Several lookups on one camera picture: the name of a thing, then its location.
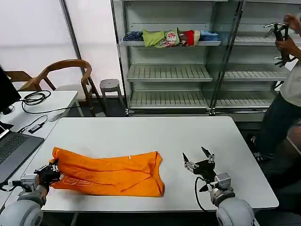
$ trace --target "gray stool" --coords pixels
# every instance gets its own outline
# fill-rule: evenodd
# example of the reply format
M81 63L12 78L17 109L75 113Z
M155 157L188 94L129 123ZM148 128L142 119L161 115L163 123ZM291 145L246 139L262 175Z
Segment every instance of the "gray stool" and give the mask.
M125 107L123 99L122 99L118 79L104 79L104 80L101 80L99 86L100 86L100 90L103 94L103 102L104 102L104 105L105 105L106 109L108 109L108 102L107 102L107 98L105 96L105 93L110 93L110 92L117 92L121 105L123 107Z

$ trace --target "green cloth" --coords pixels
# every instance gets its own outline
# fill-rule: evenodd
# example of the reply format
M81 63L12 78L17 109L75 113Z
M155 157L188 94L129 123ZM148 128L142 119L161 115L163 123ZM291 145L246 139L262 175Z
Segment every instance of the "green cloth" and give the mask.
M164 32L147 32L143 30L143 40L146 47L154 46L164 39Z

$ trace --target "human hand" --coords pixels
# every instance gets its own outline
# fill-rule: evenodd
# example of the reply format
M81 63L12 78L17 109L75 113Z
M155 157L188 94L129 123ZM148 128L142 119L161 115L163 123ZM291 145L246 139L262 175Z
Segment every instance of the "human hand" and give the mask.
M289 27L297 33L301 33L301 21L297 16L286 14L284 17L284 22L288 23Z
M292 55L300 51L291 37L288 37L286 41L276 41L276 46L278 49L285 50Z

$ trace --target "white table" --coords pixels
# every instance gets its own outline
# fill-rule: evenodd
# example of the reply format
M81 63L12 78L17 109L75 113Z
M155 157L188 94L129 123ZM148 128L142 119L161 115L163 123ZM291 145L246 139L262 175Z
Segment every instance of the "white table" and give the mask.
M26 95L30 93L32 92L19 92L21 98L24 98ZM53 91L51 92L50 97L47 98L44 102L35 106L26 106L25 109L30 112L42 112L42 111L49 111L58 108L71 107L74 103L77 103L76 96L77 96L77 91ZM14 125L11 128L11 131L13 132L17 132L22 127L32 123L35 119L39 118L41 115L45 115L45 114L35 115L35 114L25 113L21 108L21 102L16 102L13 104L13 106L15 107L13 109L13 112L11 112L8 115L0 116L1 122ZM63 115L65 116L68 112L69 109L66 109ZM45 119L46 119L45 117L41 118L36 123L34 123L34 125L43 122ZM58 121L47 121L42 128L40 128L37 132L35 132L32 135L46 139L49 133L51 132L51 130L53 129L53 127L57 124L57 122ZM19 179L37 152L38 150L34 152L26 160L26 162L14 173L14 175L11 178ZM9 194L10 193L0 191L0 207L4 205L6 199L9 197Z
M230 117L63 118L25 171L32 173L52 158L54 146L92 158L158 151L163 158L162 198L90 196L51 189L45 211L156 212L200 210L194 195L196 178L183 166L182 152L193 161L205 158L201 146L215 153L216 173L227 172L238 198L254 209L275 208L278 200ZM12 192L6 206L17 200ZM199 199L215 210L209 193Z

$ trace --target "black pants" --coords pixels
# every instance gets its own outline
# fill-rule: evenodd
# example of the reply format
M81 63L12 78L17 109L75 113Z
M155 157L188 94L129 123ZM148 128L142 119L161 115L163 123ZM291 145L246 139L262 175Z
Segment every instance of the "black pants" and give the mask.
M256 136L256 147L263 157L273 158L277 146L291 126L301 118L301 107L285 101L279 93L266 111Z

